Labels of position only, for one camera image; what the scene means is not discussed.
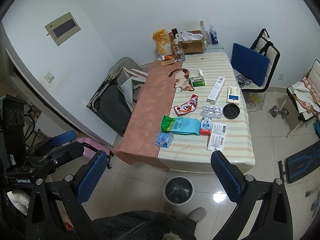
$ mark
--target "white tile floor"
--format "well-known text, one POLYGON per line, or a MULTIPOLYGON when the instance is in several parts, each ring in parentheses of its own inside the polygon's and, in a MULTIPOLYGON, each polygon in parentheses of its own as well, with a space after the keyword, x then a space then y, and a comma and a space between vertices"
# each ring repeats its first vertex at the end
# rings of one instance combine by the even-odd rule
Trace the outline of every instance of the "white tile floor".
MULTIPOLYGON (((247 174, 252 174, 258 180, 273 181, 279 177, 279 160, 283 161, 318 141, 312 123, 307 128, 302 125, 291 136, 285 137, 289 129, 298 122, 298 115, 291 101, 286 103, 290 114, 285 120, 280 116, 274 119, 267 113, 267 109, 273 105, 281 106, 285 96, 285 93, 267 92, 263 111, 249 113, 256 165, 247 174)), ((84 157, 74 160, 61 167, 52 177, 57 180, 66 174, 74 174, 86 162, 84 157)), ((111 163, 113 168, 105 170, 89 201, 83 205, 91 219, 133 210, 166 210, 166 200, 162 196, 163 186, 169 178, 181 174, 180 172, 162 171, 142 163, 130 166, 117 157, 112 158, 111 163)), ((176 214, 183 216, 199 206, 204 207, 207 216, 197 225, 195 235, 198 240, 210 240, 226 222, 236 205, 228 199, 215 174, 182 175, 192 180, 195 195, 185 205, 178 206, 176 214)), ((320 169, 285 186, 291 206, 294 239, 299 239, 313 220, 311 205, 317 199, 320 169), (305 197, 308 190, 312 193, 305 197)), ((257 202, 241 238, 249 234, 260 206, 261 202, 257 202)))

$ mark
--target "chair backrest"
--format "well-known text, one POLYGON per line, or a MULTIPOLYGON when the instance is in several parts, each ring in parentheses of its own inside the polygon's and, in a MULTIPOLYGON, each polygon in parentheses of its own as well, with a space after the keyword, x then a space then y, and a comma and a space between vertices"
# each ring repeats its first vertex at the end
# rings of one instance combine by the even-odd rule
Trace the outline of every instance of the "chair backrest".
MULTIPOLYGON (((268 42, 266 38, 266 34, 264 33, 262 37, 260 37, 257 45, 255 46, 254 50, 256 52, 260 52, 261 49, 266 45, 268 42)), ((257 93, 262 93, 267 90, 269 87, 270 81, 272 79, 273 73, 275 72, 276 66, 278 64, 280 58, 280 52, 276 49, 276 47, 271 43, 267 52, 264 54, 267 58, 269 58, 269 65, 267 68, 266 76, 264 78, 262 87, 260 89, 255 90, 257 93)))
POLYGON ((307 75, 313 86, 320 92, 320 62, 316 59, 307 75))
POLYGON ((130 58, 123 57, 121 58, 116 64, 114 64, 110 70, 109 70, 109 76, 117 75, 116 77, 116 83, 119 87, 128 79, 122 68, 127 69, 138 69, 141 70, 141 68, 130 58))

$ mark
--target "black lid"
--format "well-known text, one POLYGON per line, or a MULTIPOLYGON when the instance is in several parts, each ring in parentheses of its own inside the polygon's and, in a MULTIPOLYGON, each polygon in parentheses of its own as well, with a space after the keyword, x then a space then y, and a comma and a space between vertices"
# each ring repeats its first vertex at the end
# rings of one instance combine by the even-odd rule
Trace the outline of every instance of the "black lid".
POLYGON ((240 108, 235 104, 227 104, 223 108, 223 115, 227 119, 235 119, 240 114, 240 108))
POLYGON ((171 31, 172 31, 172 33, 173 33, 174 36, 176 36, 176 34, 178 33, 178 31, 177 31, 176 28, 172 29, 171 31))

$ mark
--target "pink stool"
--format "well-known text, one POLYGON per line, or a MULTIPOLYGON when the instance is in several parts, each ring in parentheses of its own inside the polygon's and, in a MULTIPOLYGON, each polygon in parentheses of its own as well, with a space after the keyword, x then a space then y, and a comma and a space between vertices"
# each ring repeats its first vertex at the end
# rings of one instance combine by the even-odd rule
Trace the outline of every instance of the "pink stool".
POLYGON ((84 145, 83 156, 91 159, 98 150, 104 151, 108 156, 107 168, 111 169, 112 165, 110 164, 111 156, 114 156, 112 152, 102 144, 98 143, 90 137, 80 137, 77 139, 78 142, 81 142, 84 145))

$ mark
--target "white chair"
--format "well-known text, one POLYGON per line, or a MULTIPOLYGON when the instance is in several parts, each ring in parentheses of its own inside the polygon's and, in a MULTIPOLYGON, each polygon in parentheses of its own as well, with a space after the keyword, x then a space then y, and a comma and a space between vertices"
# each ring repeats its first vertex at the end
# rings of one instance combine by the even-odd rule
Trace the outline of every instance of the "white chair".
MULTIPOLYGON (((308 72, 308 74, 306 75, 306 77, 311 81, 311 83, 313 84, 313 87, 320 92, 320 62, 316 59, 312 65, 312 68, 310 69, 310 71, 308 72)), ((298 107, 297 104, 298 102, 294 99, 293 97, 293 89, 292 87, 288 87, 286 89, 286 92, 288 94, 288 97, 285 99, 285 101, 283 102, 282 106, 280 107, 280 109, 284 106, 284 104, 286 103, 287 99, 289 98, 294 107, 296 108, 297 112, 298 111, 298 107)), ((299 124, 292 130, 289 131, 289 133, 287 134, 287 137, 294 132, 303 122, 306 123, 306 127, 308 127, 308 124, 310 123, 310 121, 313 118, 316 118, 318 115, 314 114, 314 113, 307 113, 307 112, 303 112, 301 114, 299 114, 298 119, 299 119, 299 124)))
POLYGON ((264 106, 264 99, 266 96, 266 91, 269 87, 270 81, 272 79, 273 73, 275 72, 276 66, 280 58, 280 52, 276 49, 271 41, 268 41, 269 35, 266 29, 262 29, 258 38, 252 44, 250 49, 255 50, 256 52, 262 52, 264 56, 269 58, 269 65, 267 72, 261 87, 257 86, 255 83, 251 82, 250 85, 244 86, 241 91, 242 93, 264 93, 263 95, 263 104, 261 108, 257 108, 254 111, 262 110, 264 106))

